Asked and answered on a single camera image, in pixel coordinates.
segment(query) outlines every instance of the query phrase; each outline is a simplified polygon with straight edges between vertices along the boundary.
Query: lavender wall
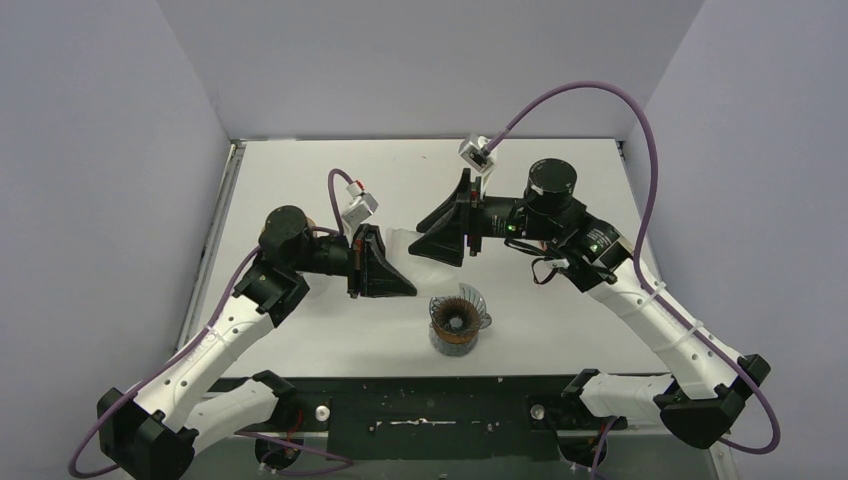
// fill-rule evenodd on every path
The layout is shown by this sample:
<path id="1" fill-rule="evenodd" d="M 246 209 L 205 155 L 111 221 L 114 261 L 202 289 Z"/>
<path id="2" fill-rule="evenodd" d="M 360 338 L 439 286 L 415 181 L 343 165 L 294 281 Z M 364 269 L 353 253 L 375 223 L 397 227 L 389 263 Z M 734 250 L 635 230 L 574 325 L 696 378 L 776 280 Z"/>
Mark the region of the lavender wall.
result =
<path id="1" fill-rule="evenodd" d="M 173 347 L 228 141 L 154 0 L 4 2 L 0 66 L 0 478 L 53 480 Z"/>
<path id="2" fill-rule="evenodd" d="M 494 133 L 589 78 L 647 101 L 704 0 L 159 0 L 227 133 Z M 627 106 L 577 92 L 516 133 L 624 137 Z"/>
<path id="3" fill-rule="evenodd" d="M 670 290 L 772 364 L 784 440 L 746 479 L 848 478 L 848 3 L 707 0 L 648 104 L 659 141 L 651 240 Z M 625 153 L 644 199 L 636 129 Z M 768 440 L 756 402 L 733 436 Z"/>

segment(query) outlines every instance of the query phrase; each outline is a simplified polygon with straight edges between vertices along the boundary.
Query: metal frame edge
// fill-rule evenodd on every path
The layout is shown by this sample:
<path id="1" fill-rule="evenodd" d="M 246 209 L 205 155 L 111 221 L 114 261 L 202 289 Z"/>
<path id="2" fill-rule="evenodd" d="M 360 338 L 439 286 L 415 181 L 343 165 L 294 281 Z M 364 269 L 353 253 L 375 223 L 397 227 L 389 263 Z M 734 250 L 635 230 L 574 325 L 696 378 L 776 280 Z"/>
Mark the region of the metal frame edge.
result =
<path id="1" fill-rule="evenodd" d="M 183 319 L 180 336 L 177 339 L 177 350 L 189 342 L 197 328 L 198 317 L 203 306 L 203 300 L 206 297 L 209 277 L 212 274 L 212 267 L 215 264 L 218 245 L 221 242 L 221 235 L 224 231 L 224 222 L 230 209 L 230 201 L 233 197 L 236 179 L 241 169 L 241 162 L 244 159 L 246 148 L 247 144 L 241 141 L 234 141 L 230 146 L 230 155 L 224 167 L 224 175 L 221 178 L 218 197 L 215 201 L 212 223 L 209 226 L 209 232 L 206 234 L 206 241 L 203 243 L 203 254 L 200 259 L 200 265 L 198 266 L 197 277 L 191 290 L 188 310 Z"/>

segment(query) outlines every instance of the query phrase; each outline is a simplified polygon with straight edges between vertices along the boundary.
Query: black joint housing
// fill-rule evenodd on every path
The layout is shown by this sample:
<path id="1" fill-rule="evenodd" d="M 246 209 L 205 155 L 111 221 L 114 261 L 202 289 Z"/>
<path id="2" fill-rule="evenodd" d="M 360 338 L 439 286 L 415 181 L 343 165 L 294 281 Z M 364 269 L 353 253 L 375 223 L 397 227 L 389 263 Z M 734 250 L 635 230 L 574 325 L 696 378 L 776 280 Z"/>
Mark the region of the black joint housing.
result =
<path id="1" fill-rule="evenodd" d="M 97 416 L 123 394 L 113 388 L 97 402 Z M 197 430 L 173 432 L 162 415 L 147 413 L 130 400 L 100 428 L 100 451 L 136 480 L 177 480 L 194 459 Z"/>
<path id="2" fill-rule="evenodd" d="M 740 357 L 738 363 L 758 386 L 771 371 L 768 362 L 756 354 Z M 695 448 L 707 449 L 730 430 L 752 394 L 739 377 L 730 387 L 718 385 L 715 391 L 717 398 L 690 400 L 674 382 L 664 394 L 654 397 L 654 403 L 660 407 L 663 425 L 675 437 Z"/>

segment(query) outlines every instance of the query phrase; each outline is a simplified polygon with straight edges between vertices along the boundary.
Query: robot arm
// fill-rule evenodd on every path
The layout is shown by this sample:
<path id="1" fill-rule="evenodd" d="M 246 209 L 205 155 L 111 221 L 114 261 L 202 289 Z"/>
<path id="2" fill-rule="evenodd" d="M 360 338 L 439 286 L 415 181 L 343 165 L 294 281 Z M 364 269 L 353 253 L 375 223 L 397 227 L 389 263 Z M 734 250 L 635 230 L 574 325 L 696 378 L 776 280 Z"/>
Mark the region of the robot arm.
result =
<path id="1" fill-rule="evenodd" d="M 488 177 L 492 164 L 482 161 L 474 145 L 464 146 L 463 156 Z M 421 236 L 409 245 L 408 253 L 461 266 L 466 247 L 475 256 L 482 239 L 494 237 L 544 258 L 556 273 L 627 323 L 671 372 L 633 377 L 584 370 L 563 397 L 576 400 L 597 417 L 662 423 L 686 443 L 708 448 L 728 431 L 752 392 L 699 336 L 737 359 L 757 384 L 770 367 L 758 355 L 743 357 L 716 340 L 667 293 L 663 299 L 694 328 L 684 328 L 655 302 L 655 295 L 637 278 L 626 240 L 572 197 L 576 178 L 566 162 L 540 160 L 530 170 L 523 197 L 489 197 L 484 179 L 472 181 L 466 169 L 454 193 L 418 224 Z M 362 220 L 345 222 L 345 236 L 315 237 L 299 208 L 285 206 L 271 212 L 259 237 L 261 253 L 235 286 L 217 323 L 198 334 L 203 340 L 194 350 L 105 421 L 100 429 L 103 453 L 138 480 L 178 479 L 197 452 L 284 410 L 293 388 L 269 372 L 232 392 L 198 402 L 247 348 L 300 303 L 309 287 L 298 272 L 344 276 L 353 298 L 415 296 L 416 286 L 386 259 L 379 228 Z M 541 248 L 527 240 L 540 242 Z M 647 280 L 662 289 L 650 274 Z M 98 412 L 102 415 L 121 397 L 112 389 L 98 403 Z"/>
<path id="2" fill-rule="evenodd" d="M 470 138 L 460 155 L 478 171 L 491 173 L 485 142 Z M 563 396 L 579 400 L 597 417 L 662 423 L 689 445 L 709 448 L 727 433 L 752 394 L 716 352 L 736 360 L 757 385 L 770 366 L 759 355 L 742 356 L 716 339 L 667 292 L 662 293 L 663 301 L 693 328 L 684 327 L 655 301 L 664 285 L 643 265 L 645 280 L 656 292 L 642 287 L 629 242 L 573 198 L 576 180 L 571 165 L 548 158 L 530 168 L 521 198 L 489 197 L 481 178 L 472 181 L 470 170 L 465 169 L 451 196 L 418 224 L 423 235 L 409 253 L 461 266 L 465 247 L 475 256 L 482 239 L 490 237 L 545 259 L 555 273 L 621 318 L 671 372 L 632 377 L 585 370 Z M 701 338 L 709 339 L 715 351 Z"/>
<path id="3" fill-rule="evenodd" d="M 278 413 L 291 406 L 294 388 L 270 372 L 198 402 L 245 350 L 297 307 L 309 291 L 299 272 L 345 276 L 354 298 L 417 294 L 386 260 L 379 229 L 361 220 L 346 223 L 355 226 L 348 243 L 344 236 L 316 237 L 297 207 L 271 212 L 259 237 L 259 255 L 235 285 L 217 321 L 197 334 L 202 340 L 189 342 L 196 346 L 178 353 L 185 356 L 132 399 L 126 401 L 114 388 L 100 399 L 100 416 L 117 408 L 99 429 L 101 451 L 138 480 L 178 479 L 207 446 L 248 425 L 281 417 Z"/>

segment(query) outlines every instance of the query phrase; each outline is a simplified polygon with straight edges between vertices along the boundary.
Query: purple cable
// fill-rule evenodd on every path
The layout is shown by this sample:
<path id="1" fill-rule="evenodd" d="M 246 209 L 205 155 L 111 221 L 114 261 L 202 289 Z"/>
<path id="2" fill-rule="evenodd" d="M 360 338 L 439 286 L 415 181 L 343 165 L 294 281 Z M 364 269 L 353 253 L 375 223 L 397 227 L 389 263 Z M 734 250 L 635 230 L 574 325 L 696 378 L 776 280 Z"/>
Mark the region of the purple cable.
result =
<path id="1" fill-rule="evenodd" d="M 230 296 L 230 292 L 233 291 L 233 287 L 236 284 L 236 280 L 238 280 L 241 272 L 247 266 L 248 263 L 259 253 L 259 247 L 254 248 L 250 251 L 247 257 L 241 261 L 236 271 L 233 273 L 233 276 L 230 277 L 230 281 L 227 282 L 226 288 L 224 288 L 224 293 L 221 295 L 221 299 L 218 301 L 218 305 L 215 307 L 215 311 L 212 312 L 212 317 L 209 319 L 209 322 L 206 324 L 207 328 L 211 328 L 215 325 L 215 322 L 218 320 L 218 317 L 221 316 L 221 312 L 224 310 L 224 304 L 227 303 L 227 298 Z M 195 337 L 189 342 L 182 350 L 177 352 L 176 355 L 171 357 L 170 360 L 165 362 L 165 365 L 162 366 L 156 373 L 151 375 L 145 380 L 142 380 L 140 383 L 136 384 L 134 387 L 130 388 L 121 398 L 118 399 L 117 402 L 112 404 L 100 418 L 94 423 L 94 425 L 86 432 L 85 437 L 83 437 L 82 442 L 77 446 L 74 450 L 73 455 L 71 456 L 71 460 L 68 462 L 68 473 L 74 478 L 95 478 L 101 475 L 105 475 L 109 472 L 115 471 L 118 469 L 118 465 L 111 465 L 109 467 L 94 471 L 94 472 L 80 472 L 77 470 L 77 461 L 79 461 L 79 457 L 82 454 L 83 449 L 88 442 L 97 435 L 97 432 L 100 431 L 100 428 L 106 423 L 112 415 L 115 414 L 118 409 L 123 407 L 127 402 L 135 398 L 136 394 L 145 386 L 147 386 L 150 382 L 152 382 L 156 377 L 161 375 L 163 372 L 174 366 L 177 362 L 185 358 L 186 355 L 191 353 L 192 350 L 203 341 L 203 338 L 206 336 L 204 332 L 199 332 Z"/>
<path id="2" fill-rule="evenodd" d="M 521 119 L 523 119 L 528 113 L 530 113 L 531 110 L 539 106 L 539 104 L 541 104 L 545 100 L 555 95 L 559 95 L 560 93 L 567 92 L 569 90 L 577 90 L 580 88 L 593 88 L 598 90 L 604 90 L 615 94 L 620 99 L 624 100 L 624 102 L 630 107 L 630 109 L 633 110 L 633 113 L 636 114 L 636 119 L 639 121 L 639 126 L 642 127 L 642 132 L 645 134 L 645 140 L 648 145 L 648 158 L 651 164 L 651 181 L 650 186 L 648 188 L 648 201 L 645 203 L 645 212 L 642 215 L 642 223 L 639 225 L 639 234 L 636 236 L 636 245 L 633 249 L 633 264 L 636 270 L 636 277 L 639 279 L 639 283 L 642 284 L 642 288 L 649 294 L 653 295 L 654 289 L 645 278 L 645 274 L 642 272 L 641 258 L 642 247 L 645 244 L 645 237 L 648 234 L 648 223 L 651 221 L 651 215 L 654 213 L 654 204 L 657 200 L 657 177 L 659 175 L 659 161 L 657 160 L 657 144 L 656 140 L 654 139 L 654 132 L 651 129 L 651 124 L 650 122 L 648 122 L 648 116 L 645 114 L 645 111 L 642 109 L 642 107 L 639 106 L 639 103 L 636 102 L 636 100 L 631 97 L 630 94 L 610 83 L 591 80 L 567 83 L 565 85 L 559 86 L 557 88 L 554 88 L 553 90 L 543 93 L 537 99 L 533 100 L 532 102 L 530 102 L 530 104 L 524 107 L 524 109 L 521 110 L 518 115 L 516 115 L 515 118 L 513 118 L 503 130 L 501 130 L 497 135 L 495 135 L 495 138 L 493 138 L 492 141 L 490 141 L 488 145 L 486 145 L 486 149 L 490 152 L 494 150 L 495 147 L 497 147 L 498 144 L 501 143 L 501 141 L 509 134 L 509 132 L 513 128 L 515 128 L 515 126 L 518 124 L 518 122 L 521 121 Z M 692 323 L 687 320 L 686 317 L 683 316 L 683 314 L 680 313 L 676 308 L 674 308 L 674 306 L 671 305 L 666 299 L 664 299 L 661 295 L 657 295 L 656 300 L 657 302 L 659 302 L 660 305 L 663 306 L 663 308 L 665 308 L 669 313 L 671 313 L 671 315 L 681 325 L 683 325 L 686 330 L 692 330 Z M 777 420 L 777 414 L 774 412 L 774 408 L 771 406 L 771 403 L 769 403 L 763 391 L 760 389 L 757 383 L 754 382 L 754 379 L 752 379 L 751 376 L 748 375 L 745 370 L 743 370 L 742 367 L 736 363 L 734 359 L 730 358 L 726 353 L 721 351 L 721 349 L 719 349 L 715 343 L 713 343 L 709 338 L 707 338 L 706 335 L 699 332 L 698 330 L 694 331 L 694 335 L 696 338 L 698 338 L 698 340 L 703 342 L 704 345 L 707 346 L 707 348 L 709 348 L 716 355 L 718 355 L 718 357 L 721 358 L 730 368 L 732 368 L 733 371 L 739 376 L 739 378 L 741 378 L 742 381 L 745 382 L 746 385 L 748 385 L 748 387 L 754 393 L 754 396 L 757 397 L 757 400 L 759 400 L 762 404 L 763 410 L 765 410 L 766 415 L 768 416 L 769 423 L 771 423 L 772 437 L 771 441 L 765 447 L 747 447 L 732 442 L 727 438 L 720 438 L 719 442 L 741 452 L 751 453 L 755 455 L 765 455 L 767 453 L 773 452 L 777 448 L 778 444 L 780 444 L 780 423 Z"/>
<path id="3" fill-rule="evenodd" d="M 310 470 L 310 471 L 306 471 L 306 472 L 287 472 L 285 470 L 279 470 L 279 471 L 276 472 L 277 475 L 282 475 L 284 477 L 312 477 L 312 476 L 316 476 L 316 475 L 326 475 L 328 473 L 338 472 L 339 470 L 344 470 L 345 468 L 349 468 L 349 467 L 353 466 L 353 460 L 351 460 L 347 457 L 342 457 L 341 455 L 336 455 L 334 453 L 326 452 L 324 450 L 319 450 L 317 448 L 307 447 L 306 445 L 298 445 L 296 443 L 287 442 L 287 441 L 283 440 L 282 438 L 269 437 L 267 435 L 262 435 L 260 433 L 253 433 L 253 432 L 236 432 L 236 435 L 240 435 L 242 437 L 256 438 L 256 439 L 259 439 L 259 440 L 265 440 L 266 442 L 275 443 L 275 444 L 281 445 L 285 448 L 293 448 L 295 450 L 301 450 L 301 451 L 304 451 L 306 453 L 311 453 L 313 455 L 320 455 L 320 456 L 327 458 L 327 459 L 330 459 L 330 460 L 338 460 L 339 462 L 342 462 L 342 465 L 336 465 L 335 467 L 322 468 L 322 469 L 319 469 L 319 470 Z M 262 463 L 265 463 L 265 460 L 267 460 L 268 457 L 270 457 L 271 455 L 273 455 L 274 453 L 277 453 L 277 452 L 279 452 L 279 450 L 270 451 L 270 452 L 266 453 L 265 455 L 263 455 L 262 458 L 259 461 L 262 462 Z M 265 468 L 269 471 L 271 470 L 267 465 L 265 466 Z"/>
<path id="4" fill-rule="evenodd" d="M 612 430 L 612 426 L 615 424 L 615 421 L 618 420 L 618 417 L 612 417 L 609 422 L 607 422 L 604 427 L 604 431 L 601 432 L 601 438 L 598 439 L 598 447 L 595 450 L 595 457 L 592 458 L 592 469 L 589 470 L 589 480 L 595 480 L 598 475 L 598 462 L 601 460 L 601 451 L 604 449 L 604 444 L 607 442 L 607 435 L 610 430 Z"/>
<path id="5" fill-rule="evenodd" d="M 330 173 L 327 174 L 327 191 L 330 193 L 330 206 L 333 207 L 333 216 L 336 217 L 336 225 L 339 227 L 339 232 L 344 232 L 344 225 L 342 225 L 342 214 L 339 213 L 339 203 L 336 201 L 336 187 L 333 183 L 336 175 L 344 178 L 348 185 L 353 183 L 353 179 L 350 178 L 350 175 L 347 174 L 341 168 L 334 168 L 330 170 Z"/>

